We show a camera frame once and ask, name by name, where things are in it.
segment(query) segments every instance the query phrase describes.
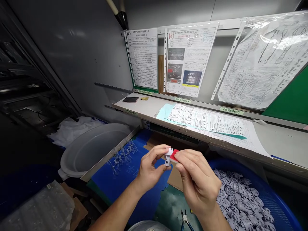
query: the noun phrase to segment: white bucket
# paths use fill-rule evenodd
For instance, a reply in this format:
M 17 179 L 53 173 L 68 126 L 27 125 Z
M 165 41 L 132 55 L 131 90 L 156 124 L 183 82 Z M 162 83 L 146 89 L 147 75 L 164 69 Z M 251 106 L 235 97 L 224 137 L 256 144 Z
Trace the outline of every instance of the white bucket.
M 85 132 L 63 153 L 59 175 L 63 180 L 82 177 L 130 133 L 123 124 L 105 124 Z

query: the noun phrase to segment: light blue paper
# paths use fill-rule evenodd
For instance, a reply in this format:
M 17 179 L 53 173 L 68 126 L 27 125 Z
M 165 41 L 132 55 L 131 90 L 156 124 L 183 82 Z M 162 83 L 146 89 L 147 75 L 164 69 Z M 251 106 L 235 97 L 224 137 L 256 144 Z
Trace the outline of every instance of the light blue paper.
M 174 122 L 171 120 L 167 120 L 166 118 L 169 117 L 172 109 L 173 109 L 174 105 L 171 104 L 165 104 L 160 110 L 158 115 L 156 116 L 156 119 L 160 119 L 163 120 L 165 122 L 171 123 L 171 124 L 178 124 L 178 125 L 182 125 L 182 123 L 178 123 L 178 122 Z
M 156 118 L 157 119 L 160 119 L 162 121 L 165 121 L 165 122 L 168 122 L 168 123 L 171 123 L 171 124 L 177 124 L 177 125 L 184 125 L 184 126 L 187 126 L 187 124 L 185 123 L 178 123 L 178 122 L 174 122 L 172 120 L 168 120 L 167 118 L 169 117 L 172 109 L 173 109 L 174 105 L 171 105 L 171 104 L 165 104 L 158 112 Z M 226 134 L 226 133 L 218 133 L 218 134 L 222 134 L 222 135 L 227 135 L 227 136 L 231 136 L 231 137 L 234 137 L 234 138 L 238 138 L 238 139 L 242 139 L 242 140 L 245 140 L 247 139 L 246 137 L 244 136 L 241 136 L 241 135 L 232 135 L 232 134 Z

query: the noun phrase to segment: white cloth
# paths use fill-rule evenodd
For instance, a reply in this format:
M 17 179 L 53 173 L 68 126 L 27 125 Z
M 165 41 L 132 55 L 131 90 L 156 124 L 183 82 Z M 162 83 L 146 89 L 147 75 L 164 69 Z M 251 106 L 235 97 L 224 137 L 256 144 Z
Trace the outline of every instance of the white cloth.
M 78 122 L 68 117 L 59 124 L 57 132 L 47 135 L 54 140 L 53 144 L 67 148 L 78 136 L 84 134 L 88 130 L 104 125 L 98 119 L 81 116 Z

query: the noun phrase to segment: hand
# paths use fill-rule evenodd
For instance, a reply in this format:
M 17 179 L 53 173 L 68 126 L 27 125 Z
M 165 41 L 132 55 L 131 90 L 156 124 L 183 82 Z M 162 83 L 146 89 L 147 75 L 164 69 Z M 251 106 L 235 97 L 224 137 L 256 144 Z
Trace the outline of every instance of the hand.
M 199 217 L 217 209 L 216 199 L 221 181 L 201 152 L 185 149 L 175 154 L 176 168 L 183 181 L 183 192 L 190 209 Z
M 167 167 L 164 164 L 158 168 L 154 167 L 156 161 L 169 151 L 167 148 L 170 148 L 170 146 L 165 144 L 154 146 L 141 158 L 138 175 L 133 181 L 135 190 L 141 195 L 156 185 L 164 171 L 171 170 L 171 166 Z

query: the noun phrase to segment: printed instruction sheet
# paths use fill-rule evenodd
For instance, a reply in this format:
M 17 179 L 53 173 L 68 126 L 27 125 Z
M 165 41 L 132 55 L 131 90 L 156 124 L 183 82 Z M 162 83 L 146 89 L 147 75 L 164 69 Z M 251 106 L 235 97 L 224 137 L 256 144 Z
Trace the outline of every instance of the printed instruction sheet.
M 218 23 L 168 32 L 166 91 L 198 97 Z
M 157 28 L 125 32 L 134 84 L 158 89 Z
M 176 122 L 177 124 L 221 133 L 233 136 L 237 139 L 246 139 L 243 124 L 244 120 L 221 113 L 176 104 L 166 119 Z
M 254 151 L 256 153 L 259 153 L 261 155 L 267 156 L 272 159 L 272 157 L 263 148 L 256 134 L 256 130 L 254 129 L 253 123 L 251 121 L 246 121 L 246 120 L 243 121 L 243 123 L 244 123 L 244 133 L 247 138 L 245 140 L 237 139 L 232 136 L 226 136 L 226 135 L 222 135 L 218 133 L 213 133 L 213 132 L 210 132 L 204 129 L 195 128 L 195 127 L 187 126 L 186 128 L 188 130 L 195 131 L 195 132 L 201 133 L 203 135 L 206 135 L 206 136 L 209 136 L 215 139 L 223 140 L 223 141 L 226 141 L 228 143 L 231 143 L 233 145 L 236 145 L 236 146 L 239 146 L 245 149 L 249 149 L 251 151 Z
M 247 24 L 255 29 L 238 44 L 218 99 L 263 109 L 308 61 L 308 13 Z

